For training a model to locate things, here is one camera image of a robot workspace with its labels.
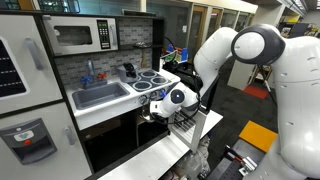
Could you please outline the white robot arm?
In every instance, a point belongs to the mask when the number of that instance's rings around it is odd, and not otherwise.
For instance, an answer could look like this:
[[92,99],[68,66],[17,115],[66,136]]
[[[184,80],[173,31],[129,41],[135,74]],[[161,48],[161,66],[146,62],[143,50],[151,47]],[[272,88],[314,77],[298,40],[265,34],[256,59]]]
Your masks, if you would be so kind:
[[169,88],[150,113],[167,118],[180,108],[196,111],[230,58],[243,64],[269,66],[274,90],[277,137],[257,168],[245,180],[320,179],[320,39],[284,38],[269,24],[255,24],[237,32],[216,30],[197,51],[193,64],[202,87],[194,92],[181,82]]

